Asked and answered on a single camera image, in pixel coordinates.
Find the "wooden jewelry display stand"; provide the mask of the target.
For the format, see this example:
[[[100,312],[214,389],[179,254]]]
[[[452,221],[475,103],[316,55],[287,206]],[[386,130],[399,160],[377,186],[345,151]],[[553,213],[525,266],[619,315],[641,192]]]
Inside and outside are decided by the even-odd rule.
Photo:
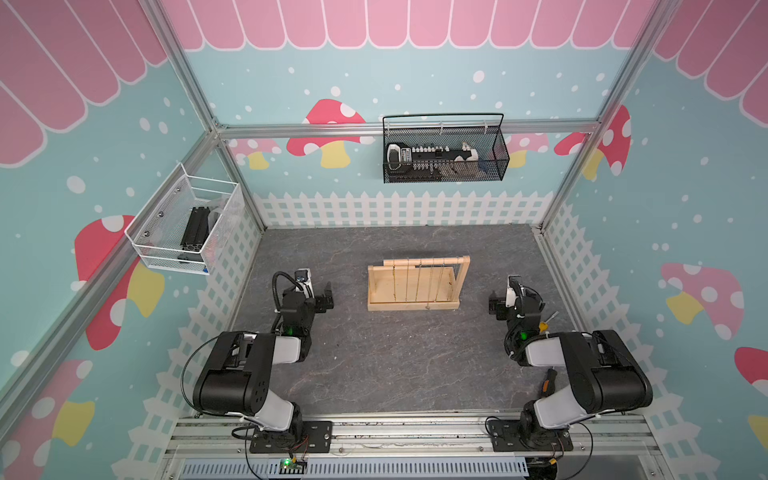
[[[392,259],[368,267],[369,311],[457,310],[471,259]]]

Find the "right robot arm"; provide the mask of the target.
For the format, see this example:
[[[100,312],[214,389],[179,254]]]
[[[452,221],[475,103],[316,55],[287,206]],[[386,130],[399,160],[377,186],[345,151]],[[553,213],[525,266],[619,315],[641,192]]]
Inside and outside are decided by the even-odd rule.
[[[507,357],[521,367],[547,369],[538,397],[517,419],[486,419],[496,453],[541,451],[559,459],[573,449],[572,425],[652,403],[651,383],[616,331],[552,333],[544,309],[542,296],[513,276],[504,295],[489,296],[489,313],[507,326]]]

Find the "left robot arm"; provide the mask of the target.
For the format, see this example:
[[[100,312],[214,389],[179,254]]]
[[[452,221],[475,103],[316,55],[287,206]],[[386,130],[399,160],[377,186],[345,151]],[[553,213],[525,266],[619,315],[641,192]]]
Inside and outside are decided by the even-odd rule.
[[[299,454],[328,453],[333,423],[304,420],[298,404],[271,390],[272,370],[306,360],[315,316],[333,309],[334,298],[330,284],[315,292],[309,269],[276,272],[271,289],[270,331],[226,331],[203,343],[212,349],[184,399],[199,414],[240,419],[244,426],[232,436],[248,454],[285,453],[291,465]]]

